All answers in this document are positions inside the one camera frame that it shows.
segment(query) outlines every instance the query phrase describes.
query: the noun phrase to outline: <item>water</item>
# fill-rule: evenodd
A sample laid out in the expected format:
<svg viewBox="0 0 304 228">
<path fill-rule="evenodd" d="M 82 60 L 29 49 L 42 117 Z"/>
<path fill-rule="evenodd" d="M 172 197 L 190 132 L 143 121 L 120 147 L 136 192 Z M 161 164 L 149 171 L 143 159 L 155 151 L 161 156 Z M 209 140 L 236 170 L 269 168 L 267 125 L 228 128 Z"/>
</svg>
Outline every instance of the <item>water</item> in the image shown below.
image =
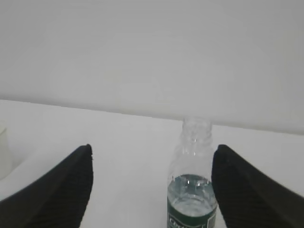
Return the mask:
<svg viewBox="0 0 304 228">
<path fill-rule="evenodd" d="M 201 217 L 217 207 L 212 184 L 197 175 L 181 175 L 168 186 L 168 200 L 179 213 Z"/>
</svg>

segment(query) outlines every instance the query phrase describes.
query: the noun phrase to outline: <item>white wall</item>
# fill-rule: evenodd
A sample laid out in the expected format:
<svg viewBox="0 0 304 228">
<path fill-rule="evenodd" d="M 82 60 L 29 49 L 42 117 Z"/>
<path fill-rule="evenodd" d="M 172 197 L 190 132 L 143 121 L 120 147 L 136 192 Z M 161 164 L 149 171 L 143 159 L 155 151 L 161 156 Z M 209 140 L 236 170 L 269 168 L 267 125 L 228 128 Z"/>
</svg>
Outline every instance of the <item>white wall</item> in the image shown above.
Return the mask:
<svg viewBox="0 0 304 228">
<path fill-rule="evenodd" d="M 0 98 L 304 133 L 302 0 L 2 0 Z"/>
</svg>

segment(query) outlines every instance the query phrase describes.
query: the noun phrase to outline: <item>white cup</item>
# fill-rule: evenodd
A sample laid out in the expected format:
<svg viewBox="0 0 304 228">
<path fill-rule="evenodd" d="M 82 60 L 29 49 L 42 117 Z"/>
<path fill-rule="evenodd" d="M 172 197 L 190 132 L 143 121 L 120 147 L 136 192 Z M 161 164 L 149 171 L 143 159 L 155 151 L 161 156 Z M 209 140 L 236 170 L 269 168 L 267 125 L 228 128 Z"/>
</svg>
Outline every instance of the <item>white cup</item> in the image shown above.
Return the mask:
<svg viewBox="0 0 304 228">
<path fill-rule="evenodd" d="M 9 150 L 6 127 L 0 124 L 0 180 L 10 174 L 13 168 L 13 158 Z"/>
</svg>

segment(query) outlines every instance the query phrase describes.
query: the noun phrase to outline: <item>green bottle label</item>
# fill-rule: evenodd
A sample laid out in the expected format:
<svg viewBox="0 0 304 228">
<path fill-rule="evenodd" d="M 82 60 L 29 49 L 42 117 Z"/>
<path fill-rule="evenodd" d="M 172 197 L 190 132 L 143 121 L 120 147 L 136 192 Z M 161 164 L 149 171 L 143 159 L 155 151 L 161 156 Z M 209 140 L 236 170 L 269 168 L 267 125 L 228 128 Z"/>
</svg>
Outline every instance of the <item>green bottle label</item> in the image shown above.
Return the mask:
<svg viewBox="0 0 304 228">
<path fill-rule="evenodd" d="M 216 208 L 207 215 L 190 217 L 178 212 L 168 200 L 167 228 L 214 228 Z"/>
</svg>

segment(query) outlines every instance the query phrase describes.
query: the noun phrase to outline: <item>bottle neck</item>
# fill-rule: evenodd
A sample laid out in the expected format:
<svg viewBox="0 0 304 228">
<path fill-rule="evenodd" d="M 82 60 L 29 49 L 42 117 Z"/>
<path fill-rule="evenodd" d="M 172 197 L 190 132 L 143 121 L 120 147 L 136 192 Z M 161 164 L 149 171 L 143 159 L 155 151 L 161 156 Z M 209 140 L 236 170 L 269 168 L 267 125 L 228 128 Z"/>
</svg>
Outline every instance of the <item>bottle neck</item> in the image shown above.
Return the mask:
<svg viewBox="0 0 304 228">
<path fill-rule="evenodd" d="M 201 118 L 185 119 L 181 133 L 184 152 L 187 154 L 205 153 L 212 144 L 211 122 Z"/>
</svg>

